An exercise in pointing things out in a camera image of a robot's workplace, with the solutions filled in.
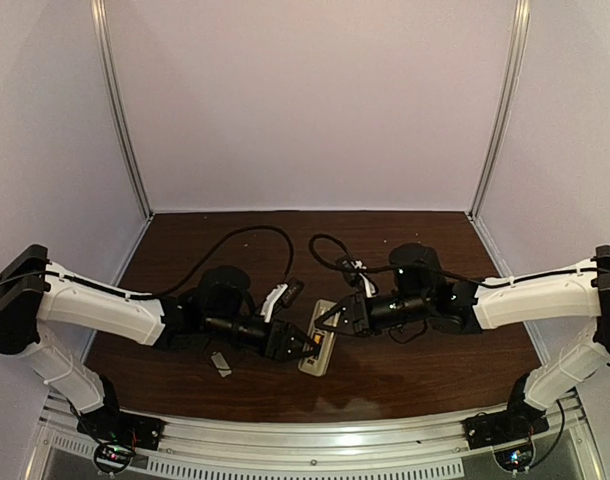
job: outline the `robotic arm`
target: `robotic arm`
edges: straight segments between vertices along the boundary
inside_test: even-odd
[[[277,361],[313,355],[318,346],[291,323],[254,314],[249,277],[235,267],[208,270],[178,299],[123,290],[76,275],[27,248],[0,274],[0,353],[20,358],[70,402],[78,429],[95,439],[156,449],[162,422],[120,411],[111,382],[87,369],[61,344],[47,322],[66,322],[163,350],[200,349],[206,338]],[[289,307],[302,289],[290,281],[265,311]],[[249,315],[239,312],[246,303]]]
[[[516,382],[505,411],[465,420],[472,449],[546,431],[546,410],[610,363],[610,246],[598,247],[595,257],[560,270],[482,282],[461,277],[449,283],[436,251],[418,244],[398,247],[389,261],[397,291],[372,298],[362,292],[347,296],[317,318],[315,326],[367,337],[418,321],[443,333],[473,334],[547,318],[594,319],[557,358]],[[328,320],[335,317],[332,326]]]

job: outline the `white backdrop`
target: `white backdrop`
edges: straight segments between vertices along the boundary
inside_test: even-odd
[[[31,243],[112,281],[143,225],[88,0],[0,0],[0,271]],[[75,350],[80,328],[58,329]],[[0,356],[0,480],[19,477],[47,390]]]
[[[515,274],[568,265],[610,243],[610,1],[532,2],[482,218]],[[550,354],[586,321],[540,322]],[[610,478],[610,369],[579,390]]]
[[[466,210],[514,8],[108,2],[153,209]]]

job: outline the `beige remote control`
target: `beige remote control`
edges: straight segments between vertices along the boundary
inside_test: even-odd
[[[303,358],[299,362],[298,369],[303,373],[307,373],[308,375],[313,375],[315,377],[322,377],[327,372],[329,359],[332,356],[332,350],[334,349],[334,343],[336,342],[336,333],[316,328],[314,326],[314,321],[318,317],[323,315],[325,312],[327,312],[334,305],[336,305],[334,302],[330,302],[328,300],[319,300],[314,306],[314,313],[312,315],[312,321],[309,324],[309,330],[307,334],[310,338],[312,338],[317,344],[321,346],[321,349],[320,352],[318,352],[318,355]],[[327,319],[325,324],[335,327],[338,324],[339,315],[340,313]]]

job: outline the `dark brown wood surface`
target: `dark brown wood surface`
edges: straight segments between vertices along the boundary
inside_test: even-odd
[[[179,280],[228,231],[253,224],[286,229],[296,246],[293,275],[306,287],[296,304],[281,312],[304,330],[315,302],[340,299],[351,289],[341,275],[319,266],[307,252],[309,237],[327,232],[341,238],[368,265],[386,264],[394,247],[421,242],[439,252],[443,268],[468,276],[495,275],[476,233],[462,213],[271,212],[157,215],[122,286],[159,291]],[[252,277],[257,303],[278,283],[286,261],[282,239],[247,233],[231,239],[209,262],[236,265]],[[334,246],[321,244],[334,259]],[[194,280],[198,281],[200,272]],[[391,275],[375,277],[381,291]],[[506,401],[512,384],[539,365],[522,325],[482,335],[451,336],[430,331],[407,345],[387,335],[339,337],[322,378],[226,345],[234,373],[221,378],[203,352],[170,353],[99,333],[87,364],[107,375],[123,406],[161,414],[255,422],[322,422],[400,418],[485,407]]]

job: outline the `white wall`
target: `white wall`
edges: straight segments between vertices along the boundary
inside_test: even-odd
[[[87,0],[0,0],[0,270],[30,243],[111,281],[143,224]],[[69,329],[80,349],[88,333]],[[0,480],[17,478],[46,390],[0,356]]]
[[[514,273],[610,243],[610,1],[532,2],[509,130],[482,218]],[[587,320],[541,322],[555,354]],[[580,388],[610,475],[610,369]]]
[[[466,210],[514,8],[108,2],[152,207]]]

